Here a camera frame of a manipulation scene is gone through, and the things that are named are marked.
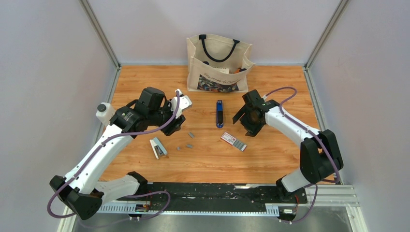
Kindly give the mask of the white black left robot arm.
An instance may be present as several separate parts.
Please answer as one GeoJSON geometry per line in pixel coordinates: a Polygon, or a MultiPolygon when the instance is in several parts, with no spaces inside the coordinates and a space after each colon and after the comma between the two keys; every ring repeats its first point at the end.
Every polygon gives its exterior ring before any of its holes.
{"type": "Polygon", "coordinates": [[[101,206],[120,198],[143,200],[149,196],[147,180],[137,172],[129,172],[113,181],[101,181],[100,177],[115,157],[137,136],[161,131],[169,136],[181,129],[185,121],[183,112],[192,106],[190,98],[181,90],[167,99],[164,92],[146,87],[138,99],[114,110],[106,102],[98,106],[97,117],[105,125],[100,139],[71,171],[50,180],[58,198],[72,215],[87,220],[101,206]]]}

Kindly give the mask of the red white staple box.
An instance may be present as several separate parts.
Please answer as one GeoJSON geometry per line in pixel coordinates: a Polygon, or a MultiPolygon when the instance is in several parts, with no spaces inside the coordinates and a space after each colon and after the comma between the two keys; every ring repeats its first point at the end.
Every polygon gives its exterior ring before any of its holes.
{"type": "Polygon", "coordinates": [[[232,136],[231,134],[225,132],[222,136],[221,139],[225,142],[227,142],[228,144],[232,145],[233,147],[239,149],[240,151],[244,151],[247,148],[247,145],[238,140],[237,138],[235,138],[234,136],[232,136]]]}

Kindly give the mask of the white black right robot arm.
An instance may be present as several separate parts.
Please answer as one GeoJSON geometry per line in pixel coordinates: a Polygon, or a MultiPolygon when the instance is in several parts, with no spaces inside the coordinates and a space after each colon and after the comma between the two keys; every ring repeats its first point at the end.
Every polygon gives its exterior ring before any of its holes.
{"type": "Polygon", "coordinates": [[[332,174],[338,182],[344,163],[336,135],[329,129],[319,130],[303,123],[284,109],[284,103],[266,97],[255,89],[244,94],[244,105],[234,115],[233,122],[239,121],[250,137],[268,125],[299,147],[299,167],[276,181],[278,200],[289,202],[296,191],[325,181],[332,174]]]}

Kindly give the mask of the light blue white stapler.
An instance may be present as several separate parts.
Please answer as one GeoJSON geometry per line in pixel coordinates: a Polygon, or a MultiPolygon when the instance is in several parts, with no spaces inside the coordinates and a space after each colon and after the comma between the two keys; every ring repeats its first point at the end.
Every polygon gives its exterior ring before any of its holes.
{"type": "Polygon", "coordinates": [[[163,146],[163,144],[159,141],[157,137],[149,140],[151,148],[154,152],[155,158],[159,160],[161,157],[167,156],[168,152],[163,146]]]}

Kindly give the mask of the blue black stapler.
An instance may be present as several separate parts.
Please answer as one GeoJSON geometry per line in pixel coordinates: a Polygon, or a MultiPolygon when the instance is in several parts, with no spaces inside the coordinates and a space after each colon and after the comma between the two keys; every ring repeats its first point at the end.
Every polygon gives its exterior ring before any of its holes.
{"type": "Polygon", "coordinates": [[[216,126],[217,128],[222,128],[224,126],[222,100],[217,100],[216,103],[216,126]]]}

